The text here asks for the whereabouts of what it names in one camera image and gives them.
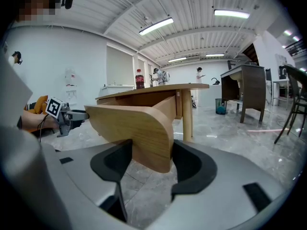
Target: ceiling light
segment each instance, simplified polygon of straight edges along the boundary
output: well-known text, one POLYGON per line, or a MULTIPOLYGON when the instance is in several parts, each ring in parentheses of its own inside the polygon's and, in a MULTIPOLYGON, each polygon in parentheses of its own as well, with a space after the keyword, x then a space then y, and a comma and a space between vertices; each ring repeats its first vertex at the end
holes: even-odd
POLYGON ((233 10, 214 10, 214 15, 233 16, 244 19, 247 19, 249 17, 249 13, 233 11, 233 10))
POLYGON ((224 56, 225 54, 207 54, 206 57, 224 56))
POLYGON ((165 19, 165 20, 162 20, 162 21, 160 21, 160 22, 157 22, 157 23, 155 23, 155 24, 152 24, 152 25, 148 26, 148 27, 145 28, 144 30, 141 30, 141 31, 139 32, 139 34, 140 34, 141 36, 143 36, 143 35, 145 35, 145 34, 151 32, 151 31, 153 31, 153 30, 155 30, 155 29, 158 29, 158 28, 160 28, 160 27, 162 27, 162 26, 171 24, 171 23, 173 23, 173 22, 174 22, 174 21, 173 21, 173 18, 167 18, 167 19, 165 19))
POLYGON ((183 59, 186 59, 186 57, 178 58, 178 59, 170 59, 168 62, 173 62, 173 61, 178 61, 178 60, 183 60, 183 59))
POLYGON ((286 35, 290 36, 292 34, 292 32, 285 30, 283 33, 285 33, 286 35))

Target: tiled floor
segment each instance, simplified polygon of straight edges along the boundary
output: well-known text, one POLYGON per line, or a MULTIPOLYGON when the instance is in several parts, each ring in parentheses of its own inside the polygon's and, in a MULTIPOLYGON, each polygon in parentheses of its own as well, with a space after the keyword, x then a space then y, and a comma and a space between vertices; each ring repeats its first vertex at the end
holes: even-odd
MULTIPOLYGON (((296 131, 301 127, 301 117, 296 118, 292 132, 282 135, 276 145, 279 131, 287 118, 289 110, 279 106, 268 106, 263 122, 259 123, 258 111, 247 109, 244 123, 240 123, 241 112, 236 106, 228 104, 226 115, 215 114, 214 108, 200 107, 193 109, 194 142, 213 148, 242 155, 266 172, 273 175, 288 189, 299 176, 307 157, 307 132, 303 130, 301 139, 296 131)), ((174 138, 182 139, 182 120, 173 122, 174 138)), ((56 138, 48 135, 42 142, 52 144, 59 150, 72 150, 106 143, 98 136, 89 122, 72 130, 69 136, 56 138)), ((177 183, 177 172, 173 165, 169 173, 154 172, 132 161, 121 180, 128 223, 144 229, 169 206, 170 190, 177 183)))

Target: chair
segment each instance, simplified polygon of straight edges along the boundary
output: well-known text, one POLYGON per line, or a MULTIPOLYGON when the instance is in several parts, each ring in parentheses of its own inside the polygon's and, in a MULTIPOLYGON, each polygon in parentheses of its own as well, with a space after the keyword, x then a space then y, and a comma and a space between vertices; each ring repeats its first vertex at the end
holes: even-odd
POLYGON ((302 97, 302 94, 300 93, 299 87, 298 87, 298 84, 297 84, 297 82, 300 82, 302 84, 302 86, 303 86, 303 90, 302 91, 305 91, 305 87, 306 87, 306 83, 307 83, 307 75, 306 75, 306 73, 298 70, 297 68, 289 66, 289 65, 285 65, 285 68, 286 68, 286 71, 287 71, 287 74, 288 74, 288 77, 289 77, 290 84, 292 86, 293 105, 292 105, 290 114, 289 114, 289 116, 287 118, 287 121, 284 124, 284 127, 281 130, 280 134, 278 135, 278 137, 274 141, 274 144, 276 144, 277 141, 279 140, 280 136, 282 136, 283 131, 287 127, 287 125, 288 125, 288 123, 290 121, 290 118, 292 116, 292 119, 291 119, 291 122, 290 122, 290 127, 289 127, 289 130, 287 132, 287 135, 290 133, 290 130, 291 130, 292 126, 293 126, 293 123, 295 121, 295 118, 296 118, 297 114, 303 114, 304 115, 303 124, 302 124, 301 130, 300 130, 299 135, 298 135, 298 137, 300 137, 301 134, 302 134, 302 130, 303 130, 303 127, 304 127, 304 123, 305 123, 305 119, 306 119, 306 114, 307 114, 307 103, 301 103, 301 101, 307 101, 307 99, 302 97))

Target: white ceiling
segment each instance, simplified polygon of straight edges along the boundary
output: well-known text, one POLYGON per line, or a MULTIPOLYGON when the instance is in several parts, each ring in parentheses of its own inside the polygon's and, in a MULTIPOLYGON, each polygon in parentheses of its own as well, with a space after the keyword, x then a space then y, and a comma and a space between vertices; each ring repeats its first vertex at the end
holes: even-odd
POLYGON ((62 8, 54 21, 41 24, 104 35, 166 66, 169 59, 204 58, 206 53, 226 53, 225 58, 233 58, 266 30, 280 11, 274 0, 74 0, 70 10, 62 8), (219 17, 214 16, 214 9, 239 10, 251 15, 246 20, 219 17), (168 15, 174 19, 173 24, 139 35, 141 27, 168 15))

